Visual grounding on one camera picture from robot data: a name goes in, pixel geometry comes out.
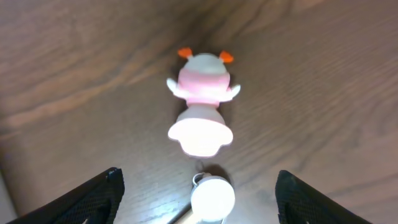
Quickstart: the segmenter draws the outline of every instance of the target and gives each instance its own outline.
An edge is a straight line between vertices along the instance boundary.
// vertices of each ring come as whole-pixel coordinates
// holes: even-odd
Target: white and pink figurine
[[[167,86],[176,97],[187,101],[188,109],[180,114],[169,129],[169,138],[180,142],[190,156],[214,156],[221,146],[231,144],[232,131],[217,112],[220,102],[232,100],[241,86],[229,87],[229,73],[224,63],[233,57],[222,52],[193,56],[189,48],[180,49],[179,56],[188,59],[180,70],[178,83],[167,79]]]

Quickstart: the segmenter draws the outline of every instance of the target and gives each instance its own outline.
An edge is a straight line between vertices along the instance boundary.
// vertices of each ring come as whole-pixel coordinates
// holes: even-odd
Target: orange ear
[[[224,50],[220,53],[220,59],[222,59],[224,63],[231,63],[234,61],[234,57]]]
[[[184,47],[178,50],[178,55],[183,58],[189,58],[192,56],[192,50],[189,47]]]

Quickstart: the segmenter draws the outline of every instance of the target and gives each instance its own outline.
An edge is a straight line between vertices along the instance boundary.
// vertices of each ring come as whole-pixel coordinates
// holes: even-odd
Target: white ball
[[[226,218],[234,204],[234,189],[222,177],[205,177],[192,191],[193,214],[205,222],[216,222]]]

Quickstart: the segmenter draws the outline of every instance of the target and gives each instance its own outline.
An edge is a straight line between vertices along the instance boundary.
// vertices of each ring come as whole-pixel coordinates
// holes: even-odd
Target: wooden table
[[[116,166],[117,223],[167,223],[202,163],[231,175],[228,223],[277,223],[281,169],[394,223],[398,3],[333,0],[281,19],[315,2],[0,1],[0,165],[17,212]],[[242,90],[220,109],[234,141],[212,159],[167,138],[184,107],[165,84],[182,46],[236,59]]]

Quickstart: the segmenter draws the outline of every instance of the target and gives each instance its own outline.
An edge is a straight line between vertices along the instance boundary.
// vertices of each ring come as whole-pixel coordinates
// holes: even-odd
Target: black object
[[[110,224],[116,217],[123,194],[122,170],[110,168],[8,224]]]
[[[281,224],[370,224],[286,170],[279,172],[275,194]]]

